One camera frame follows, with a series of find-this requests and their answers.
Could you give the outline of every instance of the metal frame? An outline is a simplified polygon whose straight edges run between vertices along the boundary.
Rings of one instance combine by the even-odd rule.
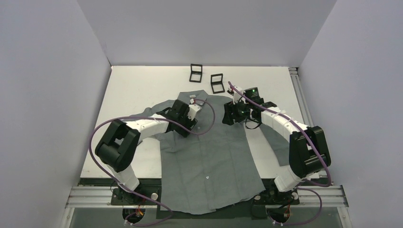
[[[301,110],[302,119],[304,124],[308,126],[314,126],[312,121],[311,113],[309,112],[307,101],[305,100],[304,93],[302,92],[301,82],[299,81],[298,71],[295,67],[288,68],[291,76],[292,85],[294,86],[295,95],[297,96],[297,101],[299,109]]]
[[[317,186],[301,186],[315,190],[322,198],[323,207],[348,207],[342,186],[322,188]],[[310,191],[298,191],[299,205],[293,207],[319,207],[319,199]],[[137,208],[137,205],[111,205],[112,192],[110,187],[79,186],[72,187],[67,200],[66,208]],[[276,208],[276,205],[267,205],[267,208]],[[156,205],[141,205],[140,208],[157,208]]]
[[[339,212],[340,221],[343,228],[353,228],[347,208],[339,207],[337,208],[337,211]]]
[[[74,208],[66,208],[63,213],[60,228],[70,228],[71,218],[74,214]]]

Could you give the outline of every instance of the orange wire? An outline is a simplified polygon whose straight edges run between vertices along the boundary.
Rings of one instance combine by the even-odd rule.
[[[143,216],[144,214],[141,212],[140,206],[141,206],[141,204],[144,203],[144,202],[145,202],[145,199],[143,199],[143,201],[142,201],[141,203],[139,203],[139,206],[138,206],[138,208],[137,208],[137,211],[140,213],[141,216]]]
[[[287,211],[289,211],[290,206],[291,206],[291,204],[288,205],[287,210],[284,212],[284,214],[286,214]]]

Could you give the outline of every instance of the black bracket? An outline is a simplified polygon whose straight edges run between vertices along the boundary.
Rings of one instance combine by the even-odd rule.
[[[308,127],[305,133],[314,143],[314,146],[326,163],[326,166],[330,166],[331,159],[329,149],[322,128],[318,126]],[[290,135],[289,146],[289,164],[295,175],[304,178],[308,174],[317,172],[323,168],[313,150],[308,150],[307,139],[301,132],[293,132]]]
[[[221,79],[219,81],[213,82],[213,77],[219,77],[219,76],[221,76]],[[219,93],[224,93],[225,92],[224,85],[222,84],[222,78],[223,78],[223,74],[211,75],[210,84],[211,84],[211,90],[213,91],[213,94],[219,94]],[[215,85],[221,85],[222,90],[214,91],[214,86]]]
[[[297,193],[297,190],[290,190],[286,192],[280,192],[277,189],[276,184],[274,183],[274,179],[265,180],[263,182],[266,190],[261,192],[258,196],[252,199],[252,204],[250,208],[250,215],[252,216],[252,220],[255,219],[267,219],[268,215],[272,214],[280,214],[278,222],[286,222],[287,219],[284,219],[284,212],[286,210],[285,206],[288,204],[297,205],[299,204],[299,199],[294,199],[292,195],[294,192]],[[266,205],[282,205],[282,208],[272,208],[268,210],[266,209]]]
[[[193,70],[193,67],[200,67],[200,71],[198,70]],[[189,82],[202,82],[202,74],[203,74],[203,65],[202,64],[190,64],[190,78],[189,78]],[[200,75],[200,80],[192,80],[192,75]]]
[[[157,114],[162,115],[168,120],[175,121],[191,131],[193,127],[196,125],[197,120],[196,119],[190,120],[188,118],[188,112],[189,112],[189,105],[187,103],[181,100],[175,100],[175,102],[172,105],[172,108],[169,107],[165,108],[164,110],[157,112]],[[183,128],[173,123],[169,123],[168,128],[166,129],[166,132],[170,131],[176,131],[178,134],[180,134],[185,138],[190,134],[188,131],[185,131]]]
[[[133,160],[140,132],[121,120],[113,120],[95,148],[95,155],[116,172],[126,169]]]

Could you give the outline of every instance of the small black frame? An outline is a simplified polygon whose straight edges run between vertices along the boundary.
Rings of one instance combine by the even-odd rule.
[[[198,70],[193,70],[193,67],[200,67],[200,71]],[[189,78],[189,82],[202,82],[202,74],[203,74],[203,65],[202,64],[190,64],[190,78]],[[192,80],[192,75],[200,75],[200,80]]]
[[[221,76],[221,80],[220,81],[216,81],[213,82],[213,77],[219,77]],[[211,80],[210,80],[210,84],[211,84],[211,90],[213,91],[213,94],[219,94],[219,93],[224,93],[225,89],[224,89],[224,85],[222,84],[222,78],[224,77],[223,74],[215,74],[215,75],[211,75]],[[215,85],[221,85],[222,90],[220,91],[214,91],[214,86]]]

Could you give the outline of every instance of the white table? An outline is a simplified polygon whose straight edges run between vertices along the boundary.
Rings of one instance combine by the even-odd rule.
[[[265,101],[272,101],[296,121],[302,122],[291,77],[287,67],[204,66],[201,83],[189,82],[189,66],[114,66],[96,124],[119,116],[143,112],[179,92],[205,90],[212,95],[210,75],[223,73],[225,89],[228,81],[241,88],[258,87]],[[231,97],[228,93],[217,95]],[[98,144],[107,125],[95,134],[92,148]],[[260,129],[246,130],[250,151],[261,178],[275,178],[286,167],[277,158]],[[161,178],[159,142],[145,139],[136,149],[132,167],[139,178]],[[107,178],[87,153],[81,178]]]

